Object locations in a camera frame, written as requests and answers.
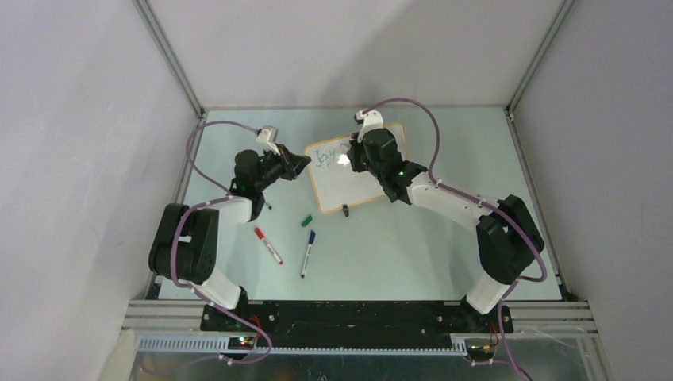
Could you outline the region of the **yellow framed whiteboard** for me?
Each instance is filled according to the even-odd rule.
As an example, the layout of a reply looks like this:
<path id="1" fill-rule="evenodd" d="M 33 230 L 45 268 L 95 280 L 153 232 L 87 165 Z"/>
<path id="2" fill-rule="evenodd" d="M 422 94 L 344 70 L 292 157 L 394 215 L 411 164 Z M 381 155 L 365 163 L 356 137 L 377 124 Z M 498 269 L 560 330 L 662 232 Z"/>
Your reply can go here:
<path id="1" fill-rule="evenodd" d="M 347 156 L 350 136 L 343 135 L 305 147 L 317 207 L 323 214 L 357 206 L 384 196 L 378 181 L 368 172 L 354 172 Z"/>

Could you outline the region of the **green marker cap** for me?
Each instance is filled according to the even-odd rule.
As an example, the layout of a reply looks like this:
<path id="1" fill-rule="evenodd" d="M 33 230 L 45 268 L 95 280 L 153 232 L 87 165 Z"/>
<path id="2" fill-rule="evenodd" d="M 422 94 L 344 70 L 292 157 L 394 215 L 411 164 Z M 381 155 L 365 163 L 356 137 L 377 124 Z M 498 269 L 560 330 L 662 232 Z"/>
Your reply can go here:
<path id="1" fill-rule="evenodd" d="M 306 227 L 308 224 L 311 223 L 313 220 L 313 217 L 311 215 L 308 215 L 307 217 L 304 218 L 304 220 L 301 222 L 300 226 L 301 227 Z"/>

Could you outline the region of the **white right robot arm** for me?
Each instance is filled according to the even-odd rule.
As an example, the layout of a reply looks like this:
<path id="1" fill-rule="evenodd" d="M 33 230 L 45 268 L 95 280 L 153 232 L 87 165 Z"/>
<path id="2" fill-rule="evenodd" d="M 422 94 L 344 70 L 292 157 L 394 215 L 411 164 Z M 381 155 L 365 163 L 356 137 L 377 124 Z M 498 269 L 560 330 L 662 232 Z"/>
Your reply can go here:
<path id="1" fill-rule="evenodd" d="M 493 309 L 522 272 L 544 250 L 544 241 L 526 204 L 511 194 L 478 198 L 431 179 L 429 170 L 402 158 L 386 128 L 353 133 L 347 157 L 354 172 L 368 172 L 391 202 L 436 212 L 476 235 L 482 274 L 464 298 L 464 326 L 481 332 Z"/>

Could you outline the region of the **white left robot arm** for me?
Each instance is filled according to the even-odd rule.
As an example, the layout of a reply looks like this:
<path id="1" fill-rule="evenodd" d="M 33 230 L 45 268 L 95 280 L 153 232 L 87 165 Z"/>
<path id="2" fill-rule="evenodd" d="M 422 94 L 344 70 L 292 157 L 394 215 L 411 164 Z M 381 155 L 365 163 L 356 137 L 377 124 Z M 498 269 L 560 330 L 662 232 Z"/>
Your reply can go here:
<path id="1" fill-rule="evenodd" d="M 222 307 L 220 319 L 231 330 L 247 327 L 251 310 L 239 302 L 243 288 L 216 268 L 219 231 L 255 221 L 265 204 L 264 191 L 279 179 L 295 180 L 310 162 L 282 144 L 275 151 L 238 152 L 225 197 L 194 206 L 166 205 L 148 255 L 149 270 Z"/>

